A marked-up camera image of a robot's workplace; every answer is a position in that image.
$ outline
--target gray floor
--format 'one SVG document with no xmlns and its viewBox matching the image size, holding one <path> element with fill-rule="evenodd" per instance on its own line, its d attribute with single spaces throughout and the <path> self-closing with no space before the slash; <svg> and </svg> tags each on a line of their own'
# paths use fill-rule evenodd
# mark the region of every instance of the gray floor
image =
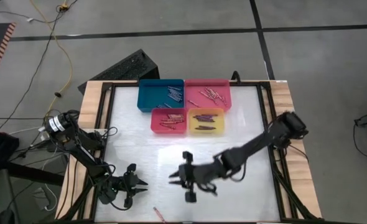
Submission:
<svg viewBox="0 0 367 224">
<path fill-rule="evenodd" d="M 36 1 L 52 20 L 62 3 Z M 367 24 L 367 1 L 258 0 L 263 27 Z M 40 19 L 26 0 L 3 0 L 0 11 Z M 0 22 L 17 22 L 18 36 L 49 35 L 45 24 L 0 14 Z M 58 35 L 160 30 L 254 28 L 247 0 L 78 0 L 57 24 Z M 265 34 L 276 79 L 288 80 L 295 108 L 308 125 L 305 148 L 318 201 L 327 220 L 367 223 L 367 158 L 352 141 L 353 119 L 367 113 L 367 30 L 278 32 Z M 267 79 L 258 37 L 251 34 L 176 35 L 62 40 L 72 58 L 71 87 L 55 109 L 80 109 L 76 86 L 143 49 L 159 66 L 162 78 Z M 0 117 L 9 116 L 25 92 L 45 41 L 10 42 L 0 65 Z M 45 62 L 14 118 L 43 117 L 68 78 L 63 53 L 50 44 Z M 12 120 L 11 132 L 39 126 L 41 120 Z M 22 147 L 35 131 L 20 133 Z M 358 144 L 367 152 L 367 129 L 358 130 Z M 31 154 L 25 164 L 50 156 Z"/>
</svg>

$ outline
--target plastic bin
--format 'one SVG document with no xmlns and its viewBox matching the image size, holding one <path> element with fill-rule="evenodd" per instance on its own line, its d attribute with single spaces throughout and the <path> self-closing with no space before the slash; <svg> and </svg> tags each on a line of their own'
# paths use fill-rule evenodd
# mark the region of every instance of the plastic bin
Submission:
<svg viewBox="0 0 367 224">
<path fill-rule="evenodd" d="M 196 115 L 215 114 L 213 120 L 215 122 L 203 122 L 194 118 Z M 224 111 L 221 108 L 193 108 L 188 112 L 189 131 L 192 134 L 222 134 L 225 129 Z M 199 126 L 208 126 L 215 129 L 198 130 Z"/>
<path fill-rule="evenodd" d="M 207 94 L 206 88 L 210 88 L 217 92 L 221 97 L 225 98 L 226 104 L 219 98 L 213 100 L 207 98 L 203 92 Z M 228 111 L 232 107 L 231 90 L 229 80 L 225 79 L 191 79 L 185 80 L 185 107 L 190 108 L 221 108 L 224 111 Z"/>
<path fill-rule="evenodd" d="M 161 119 L 168 119 L 168 114 L 182 114 L 183 122 L 177 124 L 168 124 L 175 129 L 171 129 L 161 125 Z M 151 129 L 156 134 L 184 134 L 187 128 L 187 116 L 185 109 L 159 109 L 155 108 L 152 110 L 152 122 Z"/>
<path fill-rule="evenodd" d="M 182 94 L 182 100 L 177 102 L 169 97 L 168 87 L 178 88 Z M 157 106 L 168 108 L 185 107 L 185 91 L 183 80 L 140 80 L 137 106 L 142 112 L 150 113 Z"/>
</svg>

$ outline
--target yellow bin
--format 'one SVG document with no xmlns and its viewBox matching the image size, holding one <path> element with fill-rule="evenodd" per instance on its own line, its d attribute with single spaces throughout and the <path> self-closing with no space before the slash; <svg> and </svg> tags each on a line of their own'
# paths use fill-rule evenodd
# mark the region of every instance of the yellow bin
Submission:
<svg viewBox="0 0 367 224">
<path fill-rule="evenodd" d="M 215 122 L 199 121 L 195 116 L 213 114 Z M 225 129 L 224 112 L 221 108 L 192 108 L 188 112 L 189 131 L 192 134 L 222 134 Z M 200 126 L 213 127 L 211 130 L 199 130 Z"/>
</svg>

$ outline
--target wooden table frame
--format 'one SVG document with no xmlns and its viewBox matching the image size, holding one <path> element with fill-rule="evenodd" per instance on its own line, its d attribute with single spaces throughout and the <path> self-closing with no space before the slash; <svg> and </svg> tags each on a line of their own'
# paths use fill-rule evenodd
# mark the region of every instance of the wooden table frame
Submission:
<svg viewBox="0 0 367 224">
<path fill-rule="evenodd" d="M 235 85 L 235 82 L 236 81 L 232 80 L 231 85 Z M 108 89 L 110 88 L 112 83 L 118 84 L 119 86 L 137 85 L 136 81 L 88 82 L 86 92 L 84 94 L 83 103 L 81 105 L 80 117 L 78 119 L 78 124 L 81 128 L 108 127 L 108 120 L 110 118 L 107 118 L 107 114 L 110 114 L 108 113 L 108 111 L 111 109 L 111 107 L 109 107 L 109 101 L 112 100 L 110 99 L 111 91 L 108 91 Z M 264 119 L 264 125 L 272 121 L 272 119 L 276 117 L 276 115 L 279 115 L 285 111 L 292 111 L 294 109 L 289 87 L 286 81 L 243 80 L 240 84 L 248 86 L 254 85 L 255 83 L 262 83 L 264 87 L 263 90 L 260 90 L 262 91 L 262 93 L 259 94 L 260 96 L 262 95 L 264 98 L 263 100 L 260 100 L 261 110 L 264 111 L 263 114 L 266 115 Z M 300 149 L 302 152 L 305 152 L 302 141 L 294 140 L 292 141 L 292 145 Z M 276 159 L 279 159 L 282 156 L 282 151 L 274 151 L 274 155 L 272 155 L 272 157 L 275 157 Z M 315 194 L 314 183 L 312 181 L 312 176 L 310 174 L 307 160 L 303 157 L 303 155 L 299 154 L 298 152 L 288 150 L 286 159 L 283 159 L 281 161 L 282 162 L 278 162 L 277 165 L 285 176 L 290 177 L 290 183 L 293 191 L 297 194 L 298 198 L 301 199 L 302 203 L 310 210 L 311 213 L 313 213 L 317 217 L 321 217 L 319 205 Z M 69 172 L 70 178 L 69 180 L 67 180 L 67 175 L 65 175 L 64 185 L 60 194 L 60 199 L 62 200 L 59 200 L 57 207 L 57 214 L 62 209 L 62 211 L 60 211 L 59 218 L 63 216 L 70 208 L 72 199 L 73 202 L 77 199 L 83 189 L 86 179 L 85 167 L 83 167 L 80 163 L 77 163 L 74 157 L 70 157 L 67 172 Z M 282 204 L 282 208 L 279 208 L 281 218 L 297 218 L 297 212 L 282 187 L 279 193 L 277 193 L 278 201 L 279 194 L 281 195 L 280 199 Z M 93 206 L 94 199 L 95 198 L 92 189 L 87 196 L 85 206 L 82 206 L 82 209 L 79 210 L 79 212 L 76 214 L 76 217 L 78 216 L 80 219 L 94 218 L 95 211 L 93 210 L 93 208 L 96 207 Z"/>
</svg>

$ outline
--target yellow cable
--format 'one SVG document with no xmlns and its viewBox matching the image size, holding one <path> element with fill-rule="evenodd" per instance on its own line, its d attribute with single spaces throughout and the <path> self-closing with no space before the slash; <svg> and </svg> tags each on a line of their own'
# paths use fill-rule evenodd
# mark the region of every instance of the yellow cable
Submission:
<svg viewBox="0 0 367 224">
<path fill-rule="evenodd" d="M 45 18 L 44 14 L 41 12 L 41 10 L 34 4 L 33 0 L 30 0 L 30 3 L 33 5 L 33 7 L 35 8 L 35 10 L 37 10 L 37 12 L 39 12 L 39 14 L 41 15 L 41 17 L 43 18 L 43 20 L 45 21 L 45 23 L 48 25 L 49 29 L 51 30 L 51 35 L 53 36 L 53 38 L 55 39 L 55 42 L 57 43 L 58 47 L 60 48 L 60 50 L 62 50 L 68 61 L 69 61 L 69 65 L 70 65 L 70 75 L 69 75 L 69 79 L 66 82 L 66 84 L 59 90 L 59 93 L 62 93 L 67 86 L 69 86 L 71 80 L 72 80 L 72 76 L 73 76 L 73 64 L 72 64 L 72 60 L 70 60 L 69 54 L 67 54 L 66 50 L 59 44 L 58 39 L 56 37 L 56 35 L 54 34 L 52 27 L 50 25 L 50 23 L 48 22 L 48 20 Z M 46 116 L 48 116 L 49 111 L 52 109 L 53 104 L 55 103 L 55 101 L 57 100 L 57 97 L 55 96 L 51 102 L 51 104 L 49 105 L 48 111 Z"/>
</svg>

